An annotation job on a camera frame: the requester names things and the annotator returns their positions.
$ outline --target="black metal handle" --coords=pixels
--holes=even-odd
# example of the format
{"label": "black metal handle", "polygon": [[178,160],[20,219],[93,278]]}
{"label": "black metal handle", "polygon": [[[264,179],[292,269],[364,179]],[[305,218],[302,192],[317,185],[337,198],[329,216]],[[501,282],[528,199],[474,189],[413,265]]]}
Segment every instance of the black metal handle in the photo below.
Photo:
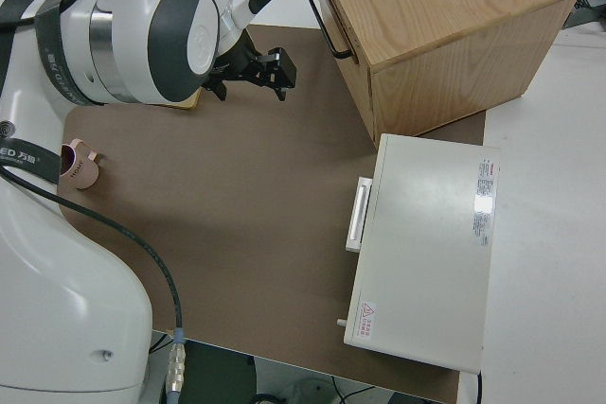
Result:
{"label": "black metal handle", "polygon": [[318,24],[320,25],[320,30],[322,30],[322,35],[324,35],[324,39],[326,40],[326,43],[329,45],[329,49],[330,49],[330,52],[332,53],[332,56],[335,59],[347,59],[348,57],[353,56],[353,52],[351,52],[350,49],[348,49],[347,51],[337,51],[335,49],[334,44],[332,43],[332,40],[330,39],[329,32],[326,30],[326,26],[324,25],[324,22],[322,21],[322,18],[320,17],[320,12],[318,11],[318,8],[315,5],[315,3],[313,2],[313,0],[310,0],[310,5],[312,6],[313,15],[315,16],[315,19],[318,21]]}

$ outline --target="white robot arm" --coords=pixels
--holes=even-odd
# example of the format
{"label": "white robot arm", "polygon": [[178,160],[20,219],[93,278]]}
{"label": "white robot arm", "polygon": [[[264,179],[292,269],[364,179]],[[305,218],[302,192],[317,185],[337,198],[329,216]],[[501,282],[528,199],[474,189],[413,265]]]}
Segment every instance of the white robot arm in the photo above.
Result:
{"label": "white robot arm", "polygon": [[63,121],[80,104],[170,103],[201,86],[224,98],[224,80],[266,85],[283,99],[293,63],[281,48],[261,56],[245,30],[269,1],[0,6],[0,402],[138,401],[152,331],[146,292],[55,202],[15,182],[56,193]]}

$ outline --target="black logo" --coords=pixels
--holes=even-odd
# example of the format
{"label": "black logo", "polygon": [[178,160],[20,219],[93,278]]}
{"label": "black logo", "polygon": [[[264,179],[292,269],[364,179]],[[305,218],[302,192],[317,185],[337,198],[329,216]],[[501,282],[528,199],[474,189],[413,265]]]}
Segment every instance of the black logo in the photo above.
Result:
{"label": "black logo", "polygon": [[0,122],[0,137],[11,137],[15,134],[16,128],[7,120]]}

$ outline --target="brown table mat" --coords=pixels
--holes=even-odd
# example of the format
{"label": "brown table mat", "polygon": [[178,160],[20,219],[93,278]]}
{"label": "brown table mat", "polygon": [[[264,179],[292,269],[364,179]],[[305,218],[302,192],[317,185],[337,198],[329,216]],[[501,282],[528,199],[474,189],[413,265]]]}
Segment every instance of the brown table mat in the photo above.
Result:
{"label": "brown table mat", "polygon": [[[61,192],[164,257],[189,338],[456,402],[456,371],[343,343],[336,320],[348,315],[357,260],[345,240],[358,176],[372,177],[376,150],[318,30],[252,26],[251,34],[259,50],[281,45],[297,65],[286,102],[229,83],[227,101],[203,94],[193,111],[78,108],[65,138],[103,154],[100,175],[90,189]],[[481,143],[482,129],[476,115],[429,136]],[[94,221],[66,216],[136,272],[154,328],[172,328],[168,288],[145,253]]]}

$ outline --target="wooden crate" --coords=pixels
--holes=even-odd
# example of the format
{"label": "wooden crate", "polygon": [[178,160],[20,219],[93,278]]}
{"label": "wooden crate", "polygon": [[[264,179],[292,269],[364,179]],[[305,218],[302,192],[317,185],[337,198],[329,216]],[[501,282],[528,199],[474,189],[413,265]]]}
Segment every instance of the wooden crate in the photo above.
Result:
{"label": "wooden crate", "polygon": [[524,93],[575,0],[319,0],[370,136],[418,135]]}

